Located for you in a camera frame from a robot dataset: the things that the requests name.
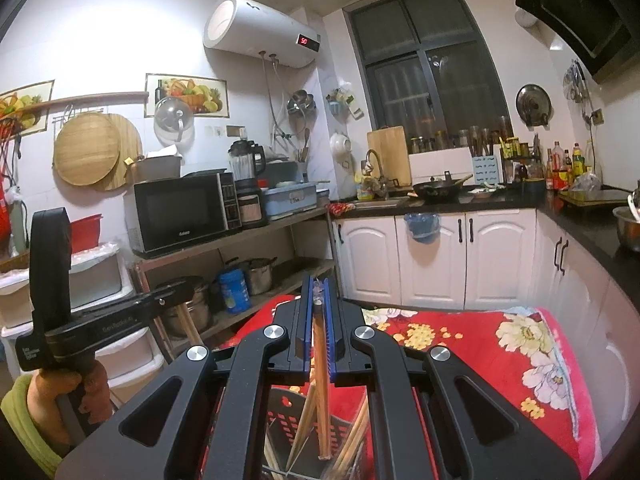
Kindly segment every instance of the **water heater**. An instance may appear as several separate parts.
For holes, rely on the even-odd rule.
[[[218,0],[204,28],[204,45],[269,60],[294,68],[311,63],[320,50],[320,35],[279,10],[253,0]]]

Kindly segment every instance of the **microwave door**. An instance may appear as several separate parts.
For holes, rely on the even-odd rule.
[[[140,197],[136,194],[145,251],[225,230],[215,179],[192,177],[145,184]]]

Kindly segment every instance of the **fruit picture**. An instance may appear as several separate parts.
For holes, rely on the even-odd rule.
[[[145,117],[152,117],[156,103],[166,96],[181,99],[198,116],[229,117],[226,81],[222,79],[146,74],[145,90],[149,92]]]
[[[12,129],[14,135],[45,131],[49,115],[47,110],[41,108],[30,112],[29,107],[42,101],[50,101],[52,91],[53,81],[44,81],[0,94],[0,122],[3,118],[16,119],[17,124]]]

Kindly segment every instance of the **digital temperature display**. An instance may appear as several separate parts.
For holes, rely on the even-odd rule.
[[[318,52],[320,50],[320,43],[318,43],[316,40],[312,40],[311,38],[303,36],[302,34],[298,35],[298,44],[306,46],[307,48],[315,52]]]

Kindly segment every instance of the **black countertop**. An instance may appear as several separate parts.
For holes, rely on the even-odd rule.
[[[348,211],[340,218],[373,218],[376,216],[402,216],[406,213],[444,214],[526,208],[538,209],[589,251],[632,301],[636,310],[640,312],[640,254],[633,253],[620,245],[616,230],[616,218],[611,213],[612,206],[584,212],[580,208],[567,206],[552,192],[538,196],[523,196],[519,190],[505,190],[483,200],[462,192],[454,202],[446,204],[425,204],[422,200],[411,200],[405,205],[393,208],[367,208]]]

